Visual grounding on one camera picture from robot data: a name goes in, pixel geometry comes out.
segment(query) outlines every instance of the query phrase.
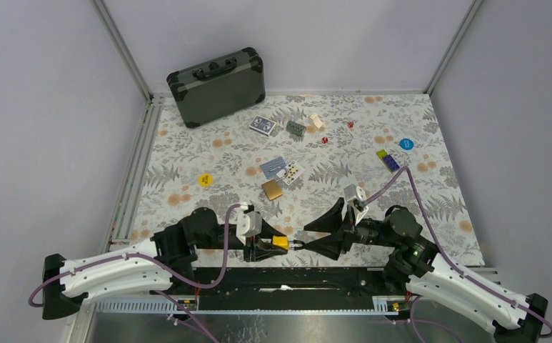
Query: briefcase handle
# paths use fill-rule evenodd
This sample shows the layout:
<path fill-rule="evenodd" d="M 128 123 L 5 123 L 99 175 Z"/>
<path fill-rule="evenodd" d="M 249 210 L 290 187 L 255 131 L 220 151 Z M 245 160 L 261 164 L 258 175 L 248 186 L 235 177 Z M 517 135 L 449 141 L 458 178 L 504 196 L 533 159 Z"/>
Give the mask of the briefcase handle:
<path fill-rule="evenodd" d="M 238 66 L 238 62 L 235 58 L 225 60 L 223 66 L 219 66 L 216 62 L 211 62 L 209 64 L 210 71 L 204 71 L 202 68 L 194 70 L 192 75 L 194 75 L 198 80 L 206 81 L 217 75 L 228 73 L 234 70 Z"/>

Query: deck of playing cards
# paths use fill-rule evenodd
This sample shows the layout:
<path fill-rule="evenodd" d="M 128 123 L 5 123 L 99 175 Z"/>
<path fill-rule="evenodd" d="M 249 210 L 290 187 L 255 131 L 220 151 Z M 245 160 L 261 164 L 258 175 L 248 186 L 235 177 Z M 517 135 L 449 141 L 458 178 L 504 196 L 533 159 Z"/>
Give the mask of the deck of playing cards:
<path fill-rule="evenodd" d="M 265 119 L 262 116 L 256 116 L 255 119 L 249 125 L 251 130 L 257 131 L 260 134 L 269 136 L 269 134 L 276 127 L 276 122 L 273 120 Z"/>

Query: floral pattern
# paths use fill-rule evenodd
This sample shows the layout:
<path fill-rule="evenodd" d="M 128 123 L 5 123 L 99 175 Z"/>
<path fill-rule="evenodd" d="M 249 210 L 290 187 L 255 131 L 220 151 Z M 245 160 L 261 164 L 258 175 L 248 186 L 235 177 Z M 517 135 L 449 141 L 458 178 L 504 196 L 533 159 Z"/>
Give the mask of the floral pattern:
<path fill-rule="evenodd" d="M 324 125 L 309 124 L 317 113 Z M 274 120 L 270 136 L 249 129 L 255 116 Z M 286 122 L 307 126 L 303 137 L 283 130 Z M 347 123 L 352 121 L 353 128 Z M 291 239 L 304 241 L 323 233 L 304 232 L 303 226 L 332 207 L 349 184 L 363 187 L 370 195 L 392 176 L 376 156 L 381 149 L 400 165 L 410 166 L 418 191 L 444 249 L 465 265 L 483 265 L 473 226 L 458 188 L 446 145 L 428 96 L 340 95 L 267 96 L 263 102 L 196 129 L 187 129 L 172 98 L 161 113 L 158 134 L 151 152 L 144 187 L 137 208 L 131 240 L 148 237 L 189 215 L 197 207 L 210 207 L 224 220 L 227 208 L 251 202 L 263 218 Z M 328 143 L 322 143 L 328 137 Z M 411 139 L 414 148 L 399 146 Z M 259 165 L 282 156 L 305 168 L 290 186 L 281 182 L 283 196 L 269 201 L 261 185 L 268 180 Z M 203 187 L 198 177 L 210 174 L 212 184 Z M 382 219 L 394 204 L 408 207 L 429 232 L 418 210 L 405 175 L 371 204 L 369 217 Z M 229 252 L 233 267 L 324 267 L 370 266 L 387 262 L 391 248 L 355 244 L 338 261 L 309 251 L 253 264 L 242 261 L 240 252 Z M 198 250 L 197 267 L 221 265 L 220 250 Z"/>

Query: metal corner post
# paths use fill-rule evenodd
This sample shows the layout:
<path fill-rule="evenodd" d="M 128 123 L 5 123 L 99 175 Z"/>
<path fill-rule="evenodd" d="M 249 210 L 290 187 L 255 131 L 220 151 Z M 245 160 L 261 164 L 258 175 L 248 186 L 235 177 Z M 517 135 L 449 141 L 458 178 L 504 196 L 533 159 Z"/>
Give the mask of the metal corner post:
<path fill-rule="evenodd" d="M 431 80 L 429 80 L 429 83 L 427 84 L 427 87 L 423 91 L 424 94 L 428 94 L 429 96 L 433 94 L 433 90 L 436 88 L 436 85 L 440 81 L 440 78 L 442 77 L 442 74 L 446 70 L 448 63 L 450 62 L 452 56 L 454 56 L 454 53 L 456 52 L 458 45 L 465 37 L 465 34 L 467 33 L 469 26 L 473 22 L 473 19 L 476 17 L 479 9 L 481 8 L 484 2 L 486 2 L 486 0 L 473 0 L 471 2 L 471 5 L 469 6 L 467 13 L 465 13 L 465 16 L 463 17 L 463 21 L 461 22 L 461 25 L 458 27 L 458 30 L 456 30 L 456 33 L 454 34 L 452 41 L 448 45 L 446 53 L 442 57 L 442 60 L 440 61 L 440 64 L 436 69 L 436 72 L 433 74 L 433 76 L 431 77 Z"/>
<path fill-rule="evenodd" d="M 111 17 L 111 14 L 107 9 L 104 0 L 91 0 L 91 3 L 93 4 L 93 7 L 95 8 L 101 22 L 105 26 L 109 38 L 114 43 L 116 50 L 120 54 L 124 65 L 131 73 L 131 76 L 133 77 L 137 88 L 139 88 L 141 95 L 143 96 L 143 98 L 145 98 L 146 102 L 149 103 L 151 101 L 152 95 L 151 90 L 145 82 L 143 74 L 141 73 L 141 70 L 139 70 L 137 63 L 133 59 L 129 48 L 126 46 L 126 43 L 124 43 L 124 39 L 122 38 L 122 35 L 120 34 L 116 23 L 114 23 L 114 19 Z"/>

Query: robotic arm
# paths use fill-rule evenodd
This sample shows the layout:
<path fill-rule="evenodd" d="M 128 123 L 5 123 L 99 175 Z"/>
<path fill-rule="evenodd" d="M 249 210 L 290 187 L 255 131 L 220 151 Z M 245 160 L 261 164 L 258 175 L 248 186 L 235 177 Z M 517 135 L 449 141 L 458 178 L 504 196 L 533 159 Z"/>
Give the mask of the robotic arm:
<path fill-rule="evenodd" d="M 337 260 L 352 244 L 393 247 L 383 280 L 394 294 L 408 291 L 439 302 L 473 320 L 497 343 L 538 341 L 548 305 L 545 298 L 511 292 L 455 262 L 438 245 L 421 236 L 423 227 L 407 208 L 391 207 L 382 221 L 364 218 L 368 212 L 364 190 L 351 185 L 344 194 L 345 198 L 304 227 L 306 231 L 329 235 L 304 243 L 303 249 Z M 193 284 L 191 263 L 197 259 L 195 248 L 223 249 L 224 256 L 229 249 L 242 250 L 246 262 L 287 253 L 286 235 L 265 222 L 252 205 L 242 204 L 237 209 L 236 224 L 230 225 L 232 209 L 228 210 L 225 224 L 218 223 L 212 210 L 196 209 L 142 242 L 96 257 L 65 260 L 59 254 L 50 255 L 44 262 L 44 302 L 39 305 L 30 300 L 30 304 L 43 307 L 43 319 L 56 319 L 77 312 L 82 302 L 171 289 L 181 285 L 177 280 L 181 277 Z M 173 277 L 174 272 L 180 277 Z M 219 281 L 201 288 L 214 287 Z"/>

